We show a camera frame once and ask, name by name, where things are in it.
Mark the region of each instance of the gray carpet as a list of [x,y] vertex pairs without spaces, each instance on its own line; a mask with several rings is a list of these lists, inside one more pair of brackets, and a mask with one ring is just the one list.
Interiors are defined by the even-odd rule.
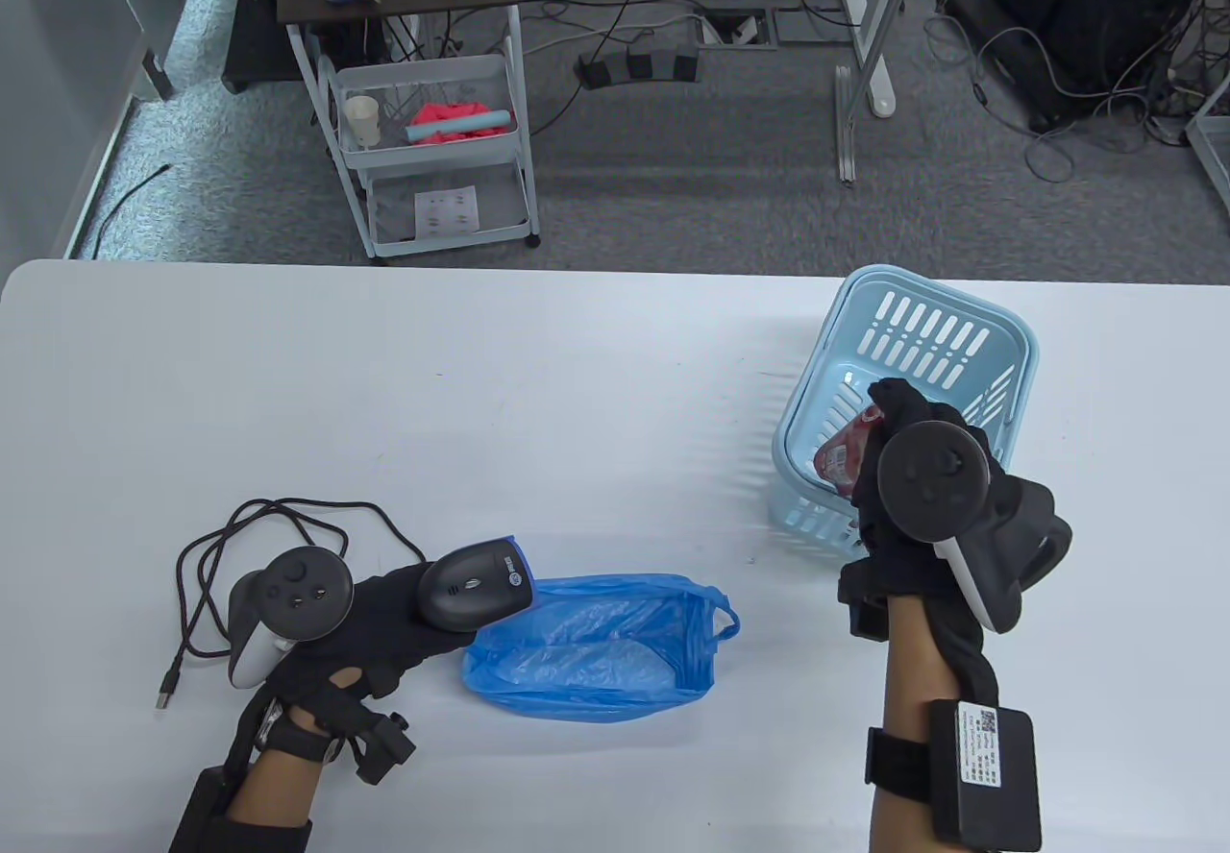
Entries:
[[[852,62],[847,46],[706,53],[699,85],[581,94],[535,138],[539,250],[507,242],[401,263],[836,274],[892,261],[945,278],[1230,283],[1226,212],[1191,150],[1148,143],[1111,154],[1069,138],[1075,177],[1063,186],[1036,180],[1022,160],[1025,138],[980,110],[967,73],[927,53],[922,22],[932,5],[908,0],[893,28],[897,116],[860,121],[852,190],[836,180],[831,119],[831,70]],[[178,94],[138,107],[97,209],[156,165],[175,167],[116,217],[101,256],[365,265],[303,85],[258,85],[235,97],[219,84],[232,6],[189,1],[167,59]],[[598,26],[613,14],[574,10],[568,18]],[[627,20],[673,14],[646,6]],[[525,27],[528,46],[571,32]],[[497,32],[492,15],[456,31],[478,50]],[[533,121],[572,92],[577,49],[528,58]],[[1000,90],[989,94],[1017,116]],[[1098,129],[1139,145],[1140,134],[1119,126]]]

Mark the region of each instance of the white vr controller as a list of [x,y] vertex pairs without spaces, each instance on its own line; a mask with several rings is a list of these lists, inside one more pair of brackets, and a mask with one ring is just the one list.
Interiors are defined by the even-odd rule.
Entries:
[[240,577],[228,604],[231,684],[263,683],[295,644],[342,625],[353,599],[346,563],[320,545],[290,549],[263,571]]
[[889,518],[911,540],[934,543],[984,628],[1006,633],[1021,595],[1054,571],[1073,532],[1044,485],[991,476],[982,446],[942,420],[913,423],[884,444],[876,470]]

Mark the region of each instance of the light blue plastic basket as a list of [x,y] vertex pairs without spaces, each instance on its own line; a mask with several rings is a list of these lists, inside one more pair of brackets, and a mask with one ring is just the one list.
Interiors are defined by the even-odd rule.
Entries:
[[861,558],[857,511],[819,479],[812,458],[871,404],[876,379],[903,375],[983,427],[1007,467],[1038,362],[1038,340],[1006,309],[897,266],[856,270],[777,423],[769,516],[814,549]]

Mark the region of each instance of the human hand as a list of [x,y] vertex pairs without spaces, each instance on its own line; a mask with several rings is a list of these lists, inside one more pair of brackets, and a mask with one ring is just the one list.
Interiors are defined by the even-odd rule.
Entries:
[[380,698],[427,657],[474,643],[474,633],[443,633],[418,617],[418,581],[428,567],[430,563],[399,567],[357,583],[342,625],[300,641],[273,668],[267,682],[274,695],[293,705],[333,681],[355,698]]
[[905,379],[889,378],[867,389],[871,400],[883,411],[883,422],[872,428],[863,454],[862,469],[850,501],[859,510],[859,532],[871,555],[871,572],[877,590],[888,595],[959,597],[957,581],[948,563],[936,558],[930,543],[914,540],[893,523],[879,490],[878,465],[884,444],[893,436],[919,422],[954,423],[977,441],[986,454],[993,479],[1004,470],[990,454],[990,444],[980,427],[970,427],[959,411],[950,405],[932,405]]

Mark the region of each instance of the black computer tower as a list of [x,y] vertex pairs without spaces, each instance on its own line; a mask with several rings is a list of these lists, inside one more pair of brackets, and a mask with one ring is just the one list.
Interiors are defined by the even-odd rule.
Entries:
[[[1137,84],[1151,65],[1138,62],[1159,44],[1196,0],[940,0],[980,48],[1010,27],[1027,27],[1046,46],[1064,90],[1101,94]],[[1005,34],[989,46],[1000,71],[1031,111],[1030,124],[1044,133],[1087,116],[1098,98],[1079,101],[1055,90],[1032,37]]]

